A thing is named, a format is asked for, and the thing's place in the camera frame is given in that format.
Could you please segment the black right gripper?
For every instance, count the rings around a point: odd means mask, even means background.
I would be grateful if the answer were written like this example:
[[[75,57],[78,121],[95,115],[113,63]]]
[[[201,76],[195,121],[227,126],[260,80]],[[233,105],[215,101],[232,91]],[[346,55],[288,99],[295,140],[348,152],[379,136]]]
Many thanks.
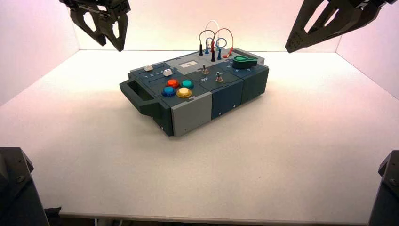
[[[396,2],[397,0],[328,0],[316,21],[306,31],[305,26],[323,1],[305,0],[299,10],[285,48],[287,52],[292,53],[357,30],[374,21],[385,4],[392,5]],[[362,9],[362,14],[354,25],[353,8]]]

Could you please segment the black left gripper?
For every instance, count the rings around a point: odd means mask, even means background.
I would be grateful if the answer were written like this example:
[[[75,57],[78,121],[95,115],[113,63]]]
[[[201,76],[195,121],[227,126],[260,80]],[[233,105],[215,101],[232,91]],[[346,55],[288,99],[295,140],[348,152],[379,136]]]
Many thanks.
[[[72,21],[101,46],[106,44],[106,36],[119,52],[124,49],[128,28],[128,16],[126,14],[130,11],[128,0],[60,0],[59,2],[70,8]],[[95,25],[94,30],[85,22],[85,14],[90,14]],[[116,19],[111,17],[106,19],[105,36],[99,28],[99,14],[117,16]],[[118,37],[115,36],[113,31],[115,23],[118,24]]]

